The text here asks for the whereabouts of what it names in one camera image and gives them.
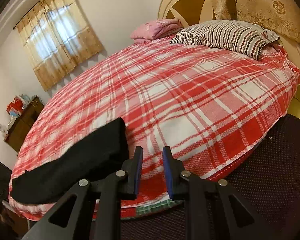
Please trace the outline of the black pants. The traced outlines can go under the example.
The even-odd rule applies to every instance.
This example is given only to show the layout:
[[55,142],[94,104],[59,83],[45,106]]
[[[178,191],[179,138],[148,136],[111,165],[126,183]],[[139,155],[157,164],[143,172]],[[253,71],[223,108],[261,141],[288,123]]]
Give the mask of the black pants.
[[117,118],[72,145],[60,158],[13,179],[10,196],[25,205],[55,203],[81,179],[104,179],[128,158],[126,125]]

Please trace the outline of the red plaid bed sheet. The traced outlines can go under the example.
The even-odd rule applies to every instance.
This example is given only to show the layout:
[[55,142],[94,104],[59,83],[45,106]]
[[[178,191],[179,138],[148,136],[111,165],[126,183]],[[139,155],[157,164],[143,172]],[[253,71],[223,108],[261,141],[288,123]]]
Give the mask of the red plaid bed sheet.
[[170,37],[133,44],[97,63],[45,105],[19,151],[18,178],[60,158],[73,144],[122,118],[130,153],[143,149],[136,200],[124,219],[175,205],[166,191],[162,149],[201,178],[232,172],[287,114],[300,89],[300,66],[287,46],[271,44],[258,60],[225,49],[173,44]]

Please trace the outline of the brown wooden desk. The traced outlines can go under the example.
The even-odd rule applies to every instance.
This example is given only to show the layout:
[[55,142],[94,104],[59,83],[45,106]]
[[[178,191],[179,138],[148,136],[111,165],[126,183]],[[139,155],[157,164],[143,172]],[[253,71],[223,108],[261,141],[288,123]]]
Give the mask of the brown wooden desk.
[[19,152],[27,134],[38,119],[44,105],[38,96],[33,96],[20,117],[8,129],[4,142]]

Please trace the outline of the red gift bag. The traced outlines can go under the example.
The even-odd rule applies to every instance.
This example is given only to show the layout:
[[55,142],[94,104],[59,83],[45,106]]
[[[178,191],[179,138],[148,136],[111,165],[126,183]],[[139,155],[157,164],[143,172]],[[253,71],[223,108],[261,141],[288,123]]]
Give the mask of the red gift bag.
[[14,97],[13,101],[10,102],[6,108],[6,112],[10,115],[22,115],[23,113],[23,102],[19,97]]

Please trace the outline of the beige window curtain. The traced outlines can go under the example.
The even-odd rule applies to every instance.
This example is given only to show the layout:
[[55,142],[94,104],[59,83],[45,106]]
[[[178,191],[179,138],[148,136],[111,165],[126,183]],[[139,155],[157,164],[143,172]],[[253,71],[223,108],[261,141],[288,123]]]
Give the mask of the beige window curtain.
[[15,27],[43,90],[103,50],[76,0],[40,0]]

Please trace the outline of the striped pillow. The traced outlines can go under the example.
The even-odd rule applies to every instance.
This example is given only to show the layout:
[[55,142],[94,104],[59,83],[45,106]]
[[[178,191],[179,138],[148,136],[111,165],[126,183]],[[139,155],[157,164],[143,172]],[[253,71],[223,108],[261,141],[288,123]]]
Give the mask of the striped pillow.
[[203,45],[235,51],[258,60],[263,47],[280,39],[260,25],[238,20],[211,20],[179,31],[171,44]]

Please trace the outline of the folded pink blanket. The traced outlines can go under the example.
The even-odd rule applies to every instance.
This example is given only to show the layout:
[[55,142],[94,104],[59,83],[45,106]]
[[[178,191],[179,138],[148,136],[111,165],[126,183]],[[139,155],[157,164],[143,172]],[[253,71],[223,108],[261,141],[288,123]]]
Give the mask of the folded pink blanket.
[[134,43],[147,43],[170,36],[183,29],[179,19],[154,20],[137,27],[130,35]]

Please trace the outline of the cream wooden headboard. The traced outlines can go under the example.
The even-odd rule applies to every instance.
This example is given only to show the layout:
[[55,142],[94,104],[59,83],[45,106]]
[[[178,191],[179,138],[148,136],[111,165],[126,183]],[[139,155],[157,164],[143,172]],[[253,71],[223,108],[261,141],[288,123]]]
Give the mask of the cream wooden headboard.
[[[215,17],[211,0],[162,0],[158,18],[179,19],[183,25],[183,29],[198,23],[218,20]],[[286,36],[276,34],[279,35],[280,39],[263,47],[262,50],[264,48],[273,48],[277,45],[283,46],[288,54],[289,60],[300,70],[300,44]],[[300,88],[296,93],[296,98],[300,101]]]

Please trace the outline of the beige side curtain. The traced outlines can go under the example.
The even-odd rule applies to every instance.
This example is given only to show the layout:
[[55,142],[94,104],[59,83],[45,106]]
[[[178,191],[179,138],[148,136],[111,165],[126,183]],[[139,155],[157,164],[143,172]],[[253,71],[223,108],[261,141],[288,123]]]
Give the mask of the beige side curtain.
[[218,20],[258,24],[300,44],[300,8],[294,0],[211,0]]

